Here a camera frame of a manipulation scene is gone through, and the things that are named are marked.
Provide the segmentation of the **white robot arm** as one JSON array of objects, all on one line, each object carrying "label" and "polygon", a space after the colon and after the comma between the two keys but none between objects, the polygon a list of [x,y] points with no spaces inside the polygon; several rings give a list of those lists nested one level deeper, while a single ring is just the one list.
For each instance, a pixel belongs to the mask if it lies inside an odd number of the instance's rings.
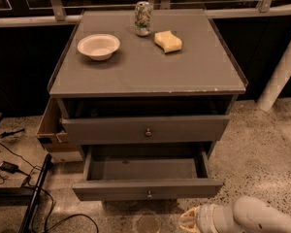
[{"label": "white robot arm", "polygon": [[291,233],[291,216],[242,196],[228,205],[193,207],[180,216],[178,225],[188,233]]}]

